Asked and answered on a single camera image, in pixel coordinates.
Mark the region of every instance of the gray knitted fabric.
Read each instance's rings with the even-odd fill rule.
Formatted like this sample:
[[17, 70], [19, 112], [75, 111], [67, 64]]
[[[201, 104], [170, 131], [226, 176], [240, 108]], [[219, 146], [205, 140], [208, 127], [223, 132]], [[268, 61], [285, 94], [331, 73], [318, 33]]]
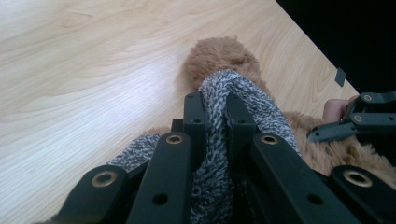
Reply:
[[[226, 98], [232, 92], [239, 96], [262, 133], [284, 138], [300, 154], [286, 118], [271, 98], [247, 78], [232, 70], [218, 71], [201, 85], [208, 115], [206, 155], [193, 178], [191, 223], [227, 223], [232, 214], [233, 181], [228, 174], [226, 148]], [[158, 134], [147, 134], [134, 140], [108, 164], [131, 171], [152, 155]]]

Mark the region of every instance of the finger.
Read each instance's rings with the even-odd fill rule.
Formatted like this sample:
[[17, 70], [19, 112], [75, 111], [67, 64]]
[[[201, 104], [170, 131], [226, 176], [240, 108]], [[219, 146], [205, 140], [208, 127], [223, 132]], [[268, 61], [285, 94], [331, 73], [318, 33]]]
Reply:
[[358, 98], [359, 95], [354, 95], [351, 98], [349, 98], [349, 102], [351, 103], [352, 101], [356, 100], [356, 98]]
[[340, 121], [348, 103], [348, 100], [328, 100], [324, 105], [323, 119], [328, 123]]

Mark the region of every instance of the mounting hole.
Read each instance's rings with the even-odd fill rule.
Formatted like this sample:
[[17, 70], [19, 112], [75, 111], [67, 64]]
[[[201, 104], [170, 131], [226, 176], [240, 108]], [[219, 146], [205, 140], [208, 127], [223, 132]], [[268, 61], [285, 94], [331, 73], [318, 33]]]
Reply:
[[371, 101], [372, 98], [371, 98], [370, 95], [364, 95], [364, 100], [366, 100], [366, 101]]
[[356, 115], [355, 117], [353, 117], [354, 120], [356, 120], [357, 122], [361, 122], [361, 116]]
[[271, 135], [264, 135], [261, 137], [262, 142], [268, 145], [276, 145], [278, 143], [277, 138], [271, 136]]
[[157, 205], [164, 205], [168, 202], [168, 195], [164, 193], [156, 194], [152, 198], [152, 202]]
[[166, 138], [166, 142], [169, 144], [179, 144], [183, 142], [183, 138], [180, 135], [171, 135]]
[[356, 171], [344, 171], [344, 178], [350, 183], [363, 188], [370, 188], [373, 185], [373, 181], [369, 177]]
[[103, 171], [95, 175], [91, 184], [96, 188], [104, 188], [110, 186], [117, 179], [117, 174], [113, 171]]
[[323, 204], [323, 200], [316, 194], [308, 194], [306, 196], [306, 199], [311, 202], [312, 204], [315, 205], [322, 205]]

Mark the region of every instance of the brown plush toy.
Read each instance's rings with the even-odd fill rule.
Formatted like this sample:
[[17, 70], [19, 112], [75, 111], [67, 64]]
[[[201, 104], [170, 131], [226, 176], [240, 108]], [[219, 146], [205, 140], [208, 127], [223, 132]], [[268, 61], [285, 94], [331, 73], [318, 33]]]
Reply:
[[[272, 96], [261, 78], [257, 59], [236, 39], [223, 37], [200, 40], [191, 49], [184, 63], [184, 72], [191, 78], [195, 89], [199, 88], [207, 76], [222, 69], [233, 69]], [[284, 112], [284, 115], [294, 133], [303, 160], [312, 169], [329, 175], [333, 167], [349, 164], [370, 171], [396, 189], [395, 168], [385, 157], [379, 156], [371, 145], [361, 145], [355, 136], [330, 143], [309, 142], [307, 134], [325, 121], [296, 112]]]

